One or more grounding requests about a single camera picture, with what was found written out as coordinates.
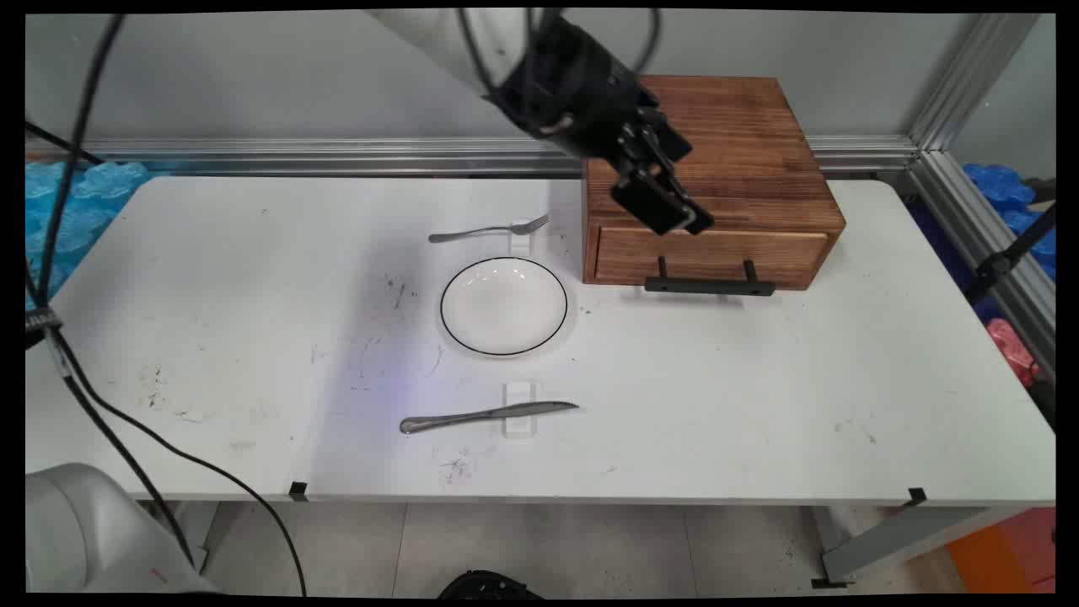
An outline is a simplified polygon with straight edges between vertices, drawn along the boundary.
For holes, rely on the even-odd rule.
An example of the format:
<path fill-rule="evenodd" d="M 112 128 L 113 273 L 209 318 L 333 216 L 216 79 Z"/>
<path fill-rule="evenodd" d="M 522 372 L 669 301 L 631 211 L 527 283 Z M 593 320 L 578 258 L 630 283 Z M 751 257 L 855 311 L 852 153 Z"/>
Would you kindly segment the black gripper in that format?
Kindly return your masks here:
<path fill-rule="evenodd" d="M 628 67 L 561 13 L 524 13 L 519 61 L 502 79 L 486 69 L 484 99 L 537 141 L 612 163 L 610 196 L 655 234 L 701 234 L 716 219 L 674 173 L 693 146 L 639 79 L 663 39 L 663 15 L 648 20 L 640 56 Z"/>

